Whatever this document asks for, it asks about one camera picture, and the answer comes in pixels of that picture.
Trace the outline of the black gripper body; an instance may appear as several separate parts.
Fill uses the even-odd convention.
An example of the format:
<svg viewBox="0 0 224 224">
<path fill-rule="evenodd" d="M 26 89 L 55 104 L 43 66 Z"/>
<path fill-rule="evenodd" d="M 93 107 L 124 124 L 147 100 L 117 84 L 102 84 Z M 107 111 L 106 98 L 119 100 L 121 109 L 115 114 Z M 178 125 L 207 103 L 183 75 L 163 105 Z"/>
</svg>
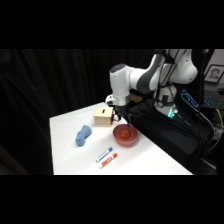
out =
<svg viewBox="0 0 224 224">
<path fill-rule="evenodd" d="M 115 115 L 121 115 L 122 117 L 127 117 L 127 114 L 129 114 L 129 106 L 115 106 Z"/>
</svg>

